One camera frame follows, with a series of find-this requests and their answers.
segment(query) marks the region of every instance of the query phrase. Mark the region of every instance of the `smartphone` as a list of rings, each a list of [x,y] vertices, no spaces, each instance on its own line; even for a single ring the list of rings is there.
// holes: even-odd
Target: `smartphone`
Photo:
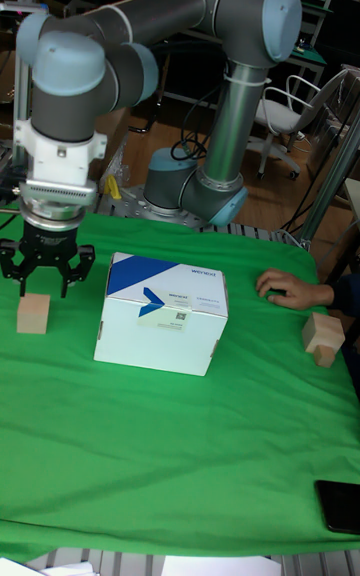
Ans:
[[[360,485],[317,480],[315,489],[328,529],[360,534]]]

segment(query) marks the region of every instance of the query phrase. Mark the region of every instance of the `white box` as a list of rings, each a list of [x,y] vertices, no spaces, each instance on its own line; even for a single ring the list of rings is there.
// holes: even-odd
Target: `white box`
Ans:
[[[94,359],[204,376],[227,317],[222,272],[116,253]]]

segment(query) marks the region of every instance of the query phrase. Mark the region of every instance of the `sleeve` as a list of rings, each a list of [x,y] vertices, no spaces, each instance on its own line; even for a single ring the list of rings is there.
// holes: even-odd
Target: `sleeve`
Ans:
[[[334,290],[334,302],[330,309],[340,309],[347,316],[360,318],[360,274],[343,276],[330,287]]]

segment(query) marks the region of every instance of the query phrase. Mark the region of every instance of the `wooden block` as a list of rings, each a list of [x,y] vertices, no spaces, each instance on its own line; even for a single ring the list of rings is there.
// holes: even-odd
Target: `wooden block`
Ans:
[[[331,347],[336,354],[345,340],[341,321],[313,312],[302,331],[306,352],[314,353],[318,345]]]
[[[335,360],[333,348],[327,345],[318,345],[314,351],[314,360],[319,367],[331,367]]]
[[[17,312],[18,334],[46,334],[50,296],[25,294],[20,298]]]

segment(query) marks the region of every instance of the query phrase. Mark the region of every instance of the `chair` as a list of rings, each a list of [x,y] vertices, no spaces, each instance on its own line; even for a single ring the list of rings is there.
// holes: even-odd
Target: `chair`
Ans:
[[[346,73],[347,69],[343,69],[331,80],[329,80],[329,82],[327,82],[322,89],[319,89],[312,83],[309,83],[309,81],[296,75],[291,75],[287,78],[286,91],[279,89],[278,87],[266,87],[264,89],[263,96],[256,111],[255,122],[263,125],[264,127],[267,127],[269,129],[269,133],[265,141],[250,136],[248,145],[246,147],[246,149],[258,151],[261,153],[260,167],[257,174],[260,180],[264,178],[265,165],[270,154],[271,156],[280,158],[292,168],[292,171],[290,172],[291,179],[295,180],[295,178],[298,177],[301,169],[299,165],[295,163],[295,161],[293,161],[290,156],[288,156],[287,152],[290,151],[297,133],[312,122],[321,106],[329,99],[331,94],[340,85]],[[305,83],[316,91],[315,96],[309,103],[291,94],[290,80],[292,78]],[[281,105],[274,100],[268,99],[267,94],[270,91],[277,92],[286,96],[288,106]],[[301,114],[297,114],[293,111],[293,101],[303,105],[303,111]],[[290,135],[290,141],[287,147],[284,145],[279,145],[278,143],[273,143],[274,136],[279,136],[279,134]]]

